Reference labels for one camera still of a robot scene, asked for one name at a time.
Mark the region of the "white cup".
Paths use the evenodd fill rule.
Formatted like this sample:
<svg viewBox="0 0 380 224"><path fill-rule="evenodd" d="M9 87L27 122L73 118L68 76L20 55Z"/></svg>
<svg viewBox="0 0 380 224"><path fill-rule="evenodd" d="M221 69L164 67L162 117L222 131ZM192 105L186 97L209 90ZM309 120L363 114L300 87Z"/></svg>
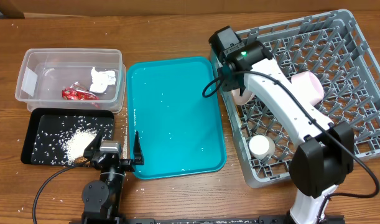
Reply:
<svg viewBox="0 0 380 224"><path fill-rule="evenodd" d="M274 155L276 146L270 137L255 135L249 140L248 148L253 157L263 160L267 156Z"/></svg>

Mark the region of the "white napkin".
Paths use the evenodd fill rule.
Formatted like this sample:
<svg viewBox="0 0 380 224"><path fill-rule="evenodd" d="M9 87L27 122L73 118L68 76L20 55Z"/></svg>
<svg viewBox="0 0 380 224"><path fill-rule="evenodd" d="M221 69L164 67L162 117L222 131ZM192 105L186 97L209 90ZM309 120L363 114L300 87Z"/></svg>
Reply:
<svg viewBox="0 0 380 224"><path fill-rule="evenodd" d="M114 70L96 71L91 69L92 84L90 91L93 93L104 93L110 85L116 84L116 72Z"/></svg>

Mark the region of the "red snack wrapper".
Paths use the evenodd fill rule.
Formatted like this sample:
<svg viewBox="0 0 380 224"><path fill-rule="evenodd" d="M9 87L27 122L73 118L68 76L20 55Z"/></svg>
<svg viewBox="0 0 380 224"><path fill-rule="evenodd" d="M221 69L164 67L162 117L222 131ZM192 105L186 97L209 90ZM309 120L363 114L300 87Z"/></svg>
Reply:
<svg viewBox="0 0 380 224"><path fill-rule="evenodd" d="M87 90L78 82L75 82L70 87L62 90L62 98L65 100L99 100L94 93Z"/></svg>

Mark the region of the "brown food scrap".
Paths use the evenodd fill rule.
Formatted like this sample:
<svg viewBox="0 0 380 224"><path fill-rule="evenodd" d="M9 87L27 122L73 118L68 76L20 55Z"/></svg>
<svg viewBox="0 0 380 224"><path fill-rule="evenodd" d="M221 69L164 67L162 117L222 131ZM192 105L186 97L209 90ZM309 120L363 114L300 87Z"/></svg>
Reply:
<svg viewBox="0 0 380 224"><path fill-rule="evenodd" d="M85 158L85 157L79 157L77 159L74 160L74 163L75 164L81 164L81 163L88 163L88 159Z"/></svg>

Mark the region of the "pink round plate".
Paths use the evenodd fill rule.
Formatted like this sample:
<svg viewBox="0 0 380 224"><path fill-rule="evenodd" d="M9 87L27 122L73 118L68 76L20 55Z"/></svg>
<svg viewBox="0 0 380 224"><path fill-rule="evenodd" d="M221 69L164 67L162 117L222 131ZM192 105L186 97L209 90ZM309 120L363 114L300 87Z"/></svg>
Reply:
<svg viewBox="0 0 380 224"><path fill-rule="evenodd" d="M239 88L231 90L231 94L236 105L245 105L254 98L254 93L248 89L245 89L242 95L240 95L240 92L241 90Z"/></svg>

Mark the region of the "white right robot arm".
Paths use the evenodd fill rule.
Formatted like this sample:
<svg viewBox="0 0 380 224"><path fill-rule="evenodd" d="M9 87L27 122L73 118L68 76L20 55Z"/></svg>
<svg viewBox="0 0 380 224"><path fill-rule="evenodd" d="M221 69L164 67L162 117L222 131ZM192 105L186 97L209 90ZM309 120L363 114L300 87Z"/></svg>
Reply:
<svg viewBox="0 0 380 224"><path fill-rule="evenodd" d="M285 77L260 41L246 45L230 26L216 31L209 44L220 67L215 79L223 91L249 90L276 117L295 146L289 175L298 189L286 223L344 223L324 214L328 196L353 171L354 132L315 109Z"/></svg>

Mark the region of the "pink bowl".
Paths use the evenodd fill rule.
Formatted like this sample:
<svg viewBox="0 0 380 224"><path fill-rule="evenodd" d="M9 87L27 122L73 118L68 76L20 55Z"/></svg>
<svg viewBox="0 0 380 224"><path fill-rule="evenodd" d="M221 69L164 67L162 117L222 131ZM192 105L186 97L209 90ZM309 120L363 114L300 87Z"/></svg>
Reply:
<svg viewBox="0 0 380 224"><path fill-rule="evenodd" d="M307 71L293 75L291 83L311 105L315 106L323 100L324 90L314 73Z"/></svg>

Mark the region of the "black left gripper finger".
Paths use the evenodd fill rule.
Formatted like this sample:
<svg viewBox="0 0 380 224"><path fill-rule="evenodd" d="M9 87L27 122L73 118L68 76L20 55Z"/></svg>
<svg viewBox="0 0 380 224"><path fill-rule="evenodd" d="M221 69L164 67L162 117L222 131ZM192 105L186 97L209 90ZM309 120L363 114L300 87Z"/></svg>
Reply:
<svg viewBox="0 0 380 224"><path fill-rule="evenodd" d="M99 151L102 141L102 134L97 134L95 138L85 148L83 152L83 157L86 159L92 159L95 152Z"/></svg>
<svg viewBox="0 0 380 224"><path fill-rule="evenodd" d="M134 154L135 165L144 165L144 156L141 149L140 137L139 137L138 131L135 132L133 154Z"/></svg>

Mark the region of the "pile of white rice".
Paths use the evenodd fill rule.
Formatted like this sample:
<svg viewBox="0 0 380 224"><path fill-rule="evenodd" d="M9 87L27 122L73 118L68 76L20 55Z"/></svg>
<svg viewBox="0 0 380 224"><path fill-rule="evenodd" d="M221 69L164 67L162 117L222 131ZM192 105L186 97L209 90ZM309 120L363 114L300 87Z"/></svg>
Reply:
<svg viewBox="0 0 380 224"><path fill-rule="evenodd" d="M32 164L70 166L97 134L113 135L114 119L94 116L43 115L35 135Z"/></svg>

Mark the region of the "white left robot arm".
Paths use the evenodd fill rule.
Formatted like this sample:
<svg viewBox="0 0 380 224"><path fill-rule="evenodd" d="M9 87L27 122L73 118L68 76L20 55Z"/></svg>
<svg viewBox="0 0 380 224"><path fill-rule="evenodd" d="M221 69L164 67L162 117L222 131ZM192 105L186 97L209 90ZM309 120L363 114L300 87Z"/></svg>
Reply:
<svg viewBox="0 0 380 224"><path fill-rule="evenodd" d="M89 182L82 191L82 223L129 223L119 206L126 173L144 165L139 133L135 133L134 158L122 159L121 154L121 143L104 141L100 133L85 148L83 157L100 171L100 178Z"/></svg>

